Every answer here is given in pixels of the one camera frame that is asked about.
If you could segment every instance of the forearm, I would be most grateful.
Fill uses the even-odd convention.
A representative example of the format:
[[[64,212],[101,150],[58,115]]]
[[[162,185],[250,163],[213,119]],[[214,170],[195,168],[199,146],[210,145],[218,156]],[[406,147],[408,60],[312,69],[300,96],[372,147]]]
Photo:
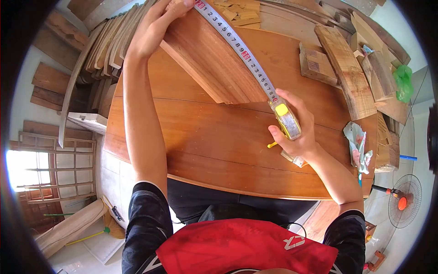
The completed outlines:
[[[319,175],[330,196],[339,205],[362,203],[362,190],[357,179],[338,160],[328,154],[318,143],[316,150],[306,155],[305,160]]]
[[[149,84],[148,57],[127,56],[123,74],[129,158],[137,180],[153,182],[167,197],[166,148]]]

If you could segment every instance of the yellow tape measure button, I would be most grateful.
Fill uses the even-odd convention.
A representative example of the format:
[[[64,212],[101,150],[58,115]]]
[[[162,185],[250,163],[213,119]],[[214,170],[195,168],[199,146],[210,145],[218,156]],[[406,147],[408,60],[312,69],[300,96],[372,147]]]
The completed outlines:
[[[285,104],[280,104],[275,107],[275,112],[278,116],[283,116],[288,112],[287,106]]]

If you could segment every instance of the broom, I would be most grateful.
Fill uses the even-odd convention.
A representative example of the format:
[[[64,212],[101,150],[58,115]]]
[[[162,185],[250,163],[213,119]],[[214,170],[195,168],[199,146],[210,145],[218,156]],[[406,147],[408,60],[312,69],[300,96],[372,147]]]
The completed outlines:
[[[103,224],[105,225],[105,229],[103,231],[100,231],[100,232],[93,234],[91,236],[79,239],[77,241],[70,242],[70,243],[66,244],[65,246],[69,246],[69,245],[77,243],[77,242],[82,242],[86,239],[89,239],[89,238],[94,237],[96,235],[102,234],[104,232],[108,233],[109,235],[113,236],[116,239],[125,238],[125,230],[121,226],[119,226],[119,224],[116,222],[115,219],[113,219],[113,217],[111,216],[111,214],[109,212],[106,212],[103,215]]]

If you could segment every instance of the black shorts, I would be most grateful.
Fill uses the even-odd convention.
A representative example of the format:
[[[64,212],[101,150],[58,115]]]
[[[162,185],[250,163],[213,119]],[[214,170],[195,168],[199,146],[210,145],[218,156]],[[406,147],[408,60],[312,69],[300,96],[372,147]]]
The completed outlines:
[[[169,206],[184,224],[198,222],[201,215],[209,206],[243,205],[251,208],[259,220],[271,221],[284,226],[295,222],[305,214],[317,201],[302,201],[288,199],[274,199],[243,194],[230,193],[215,189],[208,189],[181,181],[167,179],[167,198]]]

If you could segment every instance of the measuring tape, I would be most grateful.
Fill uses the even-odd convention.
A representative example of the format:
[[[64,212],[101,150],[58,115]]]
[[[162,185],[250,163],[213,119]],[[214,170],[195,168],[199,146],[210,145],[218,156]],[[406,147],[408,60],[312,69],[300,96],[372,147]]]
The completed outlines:
[[[277,95],[275,88],[262,69],[252,52],[248,49],[242,39],[237,35],[233,28],[219,15],[219,13],[207,2],[197,0],[194,8],[215,28],[215,30],[227,41],[244,64],[251,71],[254,78],[258,81],[261,88],[269,98],[269,105],[274,111],[281,130],[290,140],[294,140],[301,135],[301,127],[295,115],[290,111],[286,102]]]

